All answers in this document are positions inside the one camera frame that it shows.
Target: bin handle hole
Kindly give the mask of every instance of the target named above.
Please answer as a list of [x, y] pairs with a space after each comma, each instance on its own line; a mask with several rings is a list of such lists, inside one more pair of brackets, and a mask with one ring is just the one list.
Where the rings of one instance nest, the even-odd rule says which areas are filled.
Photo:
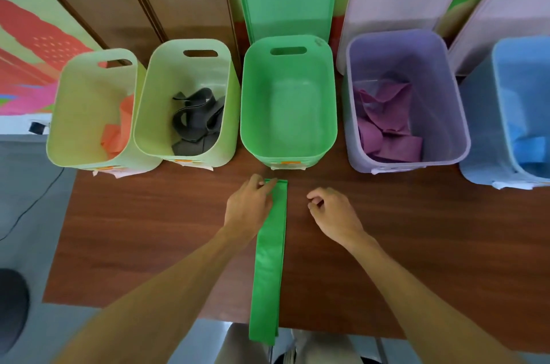
[[183, 52], [187, 57], [217, 57], [218, 53], [214, 50], [185, 50]]
[[271, 49], [272, 55], [294, 55], [294, 54], [305, 54], [307, 48], [305, 47], [278, 47]]
[[99, 62], [97, 65], [102, 69], [113, 69], [117, 67], [132, 66], [132, 62], [127, 59], [109, 60], [107, 62]]

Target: person's left hand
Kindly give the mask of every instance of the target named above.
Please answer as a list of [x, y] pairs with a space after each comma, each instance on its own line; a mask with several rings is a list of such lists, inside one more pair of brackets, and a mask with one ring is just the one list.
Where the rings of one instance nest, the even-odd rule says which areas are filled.
[[259, 174], [253, 174], [227, 201], [224, 226], [248, 238], [247, 243], [258, 233], [273, 207], [271, 191], [277, 179], [265, 184]]

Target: green fabric strip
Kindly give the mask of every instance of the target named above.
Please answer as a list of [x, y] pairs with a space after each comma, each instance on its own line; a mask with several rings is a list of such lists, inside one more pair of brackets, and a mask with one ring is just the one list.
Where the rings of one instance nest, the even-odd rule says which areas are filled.
[[279, 328], [280, 281], [283, 275], [288, 182], [279, 180], [273, 189], [273, 207], [256, 238], [254, 286], [250, 308], [249, 338], [275, 345]]

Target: plastic bin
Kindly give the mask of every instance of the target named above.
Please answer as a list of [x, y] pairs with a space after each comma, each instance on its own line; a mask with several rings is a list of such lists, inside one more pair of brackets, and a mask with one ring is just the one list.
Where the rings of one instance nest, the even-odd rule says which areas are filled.
[[[101, 62], [127, 60], [131, 65], [106, 68]], [[142, 153], [131, 133], [145, 79], [145, 68], [136, 56], [118, 48], [84, 53], [72, 58], [59, 79], [52, 114], [47, 153], [53, 164], [115, 174], [143, 173], [161, 163]], [[134, 94], [130, 139], [123, 151], [108, 159], [101, 146], [106, 124], [120, 122], [122, 100]]]
[[[197, 52], [210, 50], [210, 53]], [[175, 156], [172, 145], [181, 138], [172, 117], [182, 101], [178, 93], [192, 95], [208, 87], [214, 97], [225, 96], [222, 128], [212, 148], [198, 156]], [[150, 156], [181, 164], [212, 169], [223, 166], [235, 154], [239, 130], [240, 85], [227, 46], [218, 40], [171, 40], [158, 47], [149, 62], [137, 113], [134, 139]]]
[[[347, 157], [361, 173], [404, 172], [461, 161], [470, 150], [470, 136], [457, 82], [449, 68], [443, 39], [427, 29], [361, 34], [346, 51], [342, 83]], [[353, 84], [378, 80], [392, 71], [412, 83], [409, 113], [412, 135], [423, 138], [419, 163], [381, 163], [361, 147]]]
[[464, 177], [496, 188], [550, 185], [550, 37], [499, 41], [460, 94], [472, 136]]
[[246, 53], [241, 139], [272, 169], [305, 169], [337, 135], [332, 52], [311, 35], [266, 37]]

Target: wooden table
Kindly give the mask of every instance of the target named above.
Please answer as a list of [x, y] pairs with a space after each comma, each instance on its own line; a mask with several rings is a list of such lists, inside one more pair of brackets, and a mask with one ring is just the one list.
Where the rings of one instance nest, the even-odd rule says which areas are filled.
[[[206, 243], [252, 173], [274, 175], [240, 143], [213, 173], [169, 162], [120, 180], [79, 172], [44, 301], [108, 305]], [[508, 347], [550, 353], [550, 188], [499, 191], [470, 183], [457, 166], [357, 173], [341, 124], [318, 165], [277, 176], [289, 180], [280, 326], [403, 337], [363, 270], [310, 217], [307, 192], [331, 186], [440, 297]], [[230, 263], [202, 317], [248, 321], [254, 253], [251, 243]]]

